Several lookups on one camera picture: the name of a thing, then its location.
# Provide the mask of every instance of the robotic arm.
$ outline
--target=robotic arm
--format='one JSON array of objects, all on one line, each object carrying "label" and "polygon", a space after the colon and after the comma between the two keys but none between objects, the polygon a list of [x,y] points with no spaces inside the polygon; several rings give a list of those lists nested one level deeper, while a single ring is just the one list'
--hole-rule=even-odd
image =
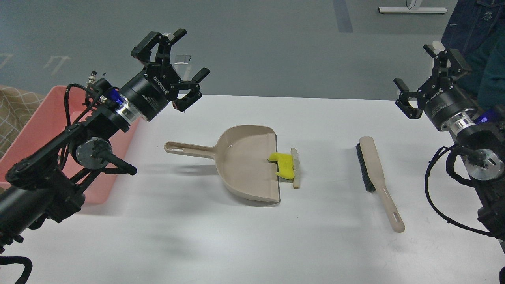
[{"label": "robotic arm", "polygon": [[[446,49],[435,53],[431,45],[425,45],[424,49],[434,59],[432,74],[417,92],[409,91],[401,79],[395,79],[400,90],[396,105],[410,119],[418,119],[424,112],[438,131],[451,133],[455,146],[447,149],[451,151],[447,172],[461,184],[475,189],[482,203],[477,219],[489,232],[472,230],[505,241],[505,107],[496,105],[480,115],[477,104],[457,86],[456,81],[471,72],[459,51]],[[418,100],[417,108],[410,105],[412,98]],[[454,172],[457,156],[463,158],[469,180]],[[427,177],[425,189],[434,207],[427,191]],[[441,216],[449,223],[470,229]]]},{"label": "robotic arm", "polygon": [[[202,68],[192,80],[183,81],[170,64],[171,47],[185,34],[184,29],[173,34],[150,32],[131,52],[143,69],[120,89],[103,78],[95,82],[95,72],[87,87],[67,87],[65,130],[7,172],[6,180],[12,186],[0,195],[0,253],[5,245],[22,242],[20,234],[26,228],[37,229],[47,218],[59,223],[80,211],[84,191],[100,173],[136,173],[134,166],[113,154],[109,139],[114,133],[128,131],[139,117],[151,121],[170,101],[174,108],[185,111],[201,97],[199,84],[210,70]],[[71,124],[68,96],[72,87],[86,90],[87,108]],[[178,99],[182,89],[189,92]],[[92,114],[80,122],[89,111]],[[69,154],[83,167],[72,177],[62,172]],[[109,163],[116,168],[106,168]]]}]

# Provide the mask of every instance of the gray floor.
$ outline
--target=gray floor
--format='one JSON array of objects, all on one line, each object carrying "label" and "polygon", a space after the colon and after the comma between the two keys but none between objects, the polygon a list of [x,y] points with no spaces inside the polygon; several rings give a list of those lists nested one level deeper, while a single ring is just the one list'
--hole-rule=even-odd
[{"label": "gray floor", "polygon": [[442,15],[378,13],[405,0],[2,1],[0,84],[45,94],[96,70],[121,87],[149,31],[185,28],[172,56],[211,70],[204,94],[394,100],[394,78],[417,88],[428,77],[422,46],[456,2],[423,1]]}]

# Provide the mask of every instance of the person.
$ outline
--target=person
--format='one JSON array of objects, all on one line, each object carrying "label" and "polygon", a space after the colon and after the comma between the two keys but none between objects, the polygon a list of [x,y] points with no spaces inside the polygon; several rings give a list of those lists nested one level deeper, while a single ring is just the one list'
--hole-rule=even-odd
[{"label": "person", "polygon": [[483,110],[505,105],[505,0],[459,0],[441,40],[472,67],[458,86]]}]

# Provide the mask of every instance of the dustpan handle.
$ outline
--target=dustpan handle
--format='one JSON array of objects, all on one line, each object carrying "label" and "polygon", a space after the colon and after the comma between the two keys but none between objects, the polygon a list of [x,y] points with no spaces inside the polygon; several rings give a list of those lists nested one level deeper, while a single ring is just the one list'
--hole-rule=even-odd
[{"label": "dustpan handle", "polygon": [[179,142],[166,142],[165,152],[170,154],[201,157],[201,158],[214,158],[214,147],[185,144]]}]

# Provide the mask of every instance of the yellow sponge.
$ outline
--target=yellow sponge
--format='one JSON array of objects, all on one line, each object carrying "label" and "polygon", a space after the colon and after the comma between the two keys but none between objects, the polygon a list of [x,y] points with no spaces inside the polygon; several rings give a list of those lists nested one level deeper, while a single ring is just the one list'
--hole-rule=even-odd
[{"label": "yellow sponge", "polygon": [[293,156],[290,154],[283,153],[272,153],[268,158],[269,161],[277,161],[277,166],[279,167],[278,176],[285,179],[294,178],[293,170]]}]

